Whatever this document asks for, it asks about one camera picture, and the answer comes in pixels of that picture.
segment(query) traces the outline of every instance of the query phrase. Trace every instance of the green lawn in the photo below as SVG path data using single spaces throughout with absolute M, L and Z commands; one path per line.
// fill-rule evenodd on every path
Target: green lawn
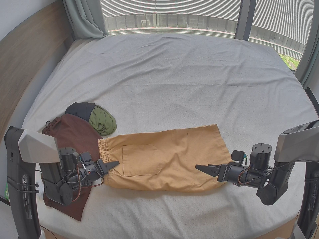
M 283 55 L 283 54 L 279 54 L 279 56 L 281 56 L 282 60 L 286 63 L 286 65 L 292 69 L 292 70 L 296 70 L 298 64 L 299 64 L 299 60 L 296 60 L 292 57 L 289 57 L 289 56 L 286 56 L 286 55 Z

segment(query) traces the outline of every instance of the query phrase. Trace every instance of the bed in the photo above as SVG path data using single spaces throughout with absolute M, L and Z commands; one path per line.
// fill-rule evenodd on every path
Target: bed
M 114 115 L 110 137 L 217 123 L 229 152 L 248 154 L 253 144 L 275 148 L 284 130 L 318 119 L 272 47 L 202 35 L 75 41 L 22 128 L 41 132 L 73 102 L 94 102 Z M 272 206 L 261 203 L 256 189 L 232 184 L 192 194 L 102 185 L 92 189 L 81 222 L 45 206 L 39 194 L 39 220 L 70 239 L 255 238 L 296 217 L 304 173 L 304 163 L 297 163 L 287 192 Z

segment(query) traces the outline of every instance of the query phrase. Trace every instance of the wooden bed frame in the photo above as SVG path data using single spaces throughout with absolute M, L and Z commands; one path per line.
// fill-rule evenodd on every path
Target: wooden bed frame
M 27 86 L 72 33 L 62 0 L 39 10 L 0 41 L 0 139 Z

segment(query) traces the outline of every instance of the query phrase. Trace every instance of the green garment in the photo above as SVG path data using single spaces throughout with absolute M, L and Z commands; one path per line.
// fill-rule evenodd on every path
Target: green garment
M 100 135 L 109 135 L 116 130 L 115 118 L 101 106 L 95 105 L 89 123 Z

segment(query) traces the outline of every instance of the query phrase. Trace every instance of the folded clothes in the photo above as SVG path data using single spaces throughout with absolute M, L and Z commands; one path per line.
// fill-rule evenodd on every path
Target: folded clothes
M 97 161 L 100 158 L 98 139 L 102 137 L 87 121 L 80 117 L 64 114 L 47 124 L 42 133 L 55 137 L 59 148 L 73 147 L 78 153 L 88 151 L 93 161 Z M 81 189 L 78 200 L 67 206 L 50 200 L 45 193 L 43 194 L 43 200 L 45 205 L 53 207 L 77 221 L 81 221 L 83 209 L 90 191 L 90 188 Z M 78 192 L 75 191 L 73 198 L 76 198 L 77 194 Z
M 99 150 L 104 162 L 120 162 L 105 184 L 134 190 L 210 190 L 222 183 L 195 165 L 231 160 L 217 125 L 100 139 Z
M 100 135 L 109 135 L 116 130 L 115 118 L 104 108 L 94 103 L 73 103 L 66 108 L 65 113 L 86 120 Z

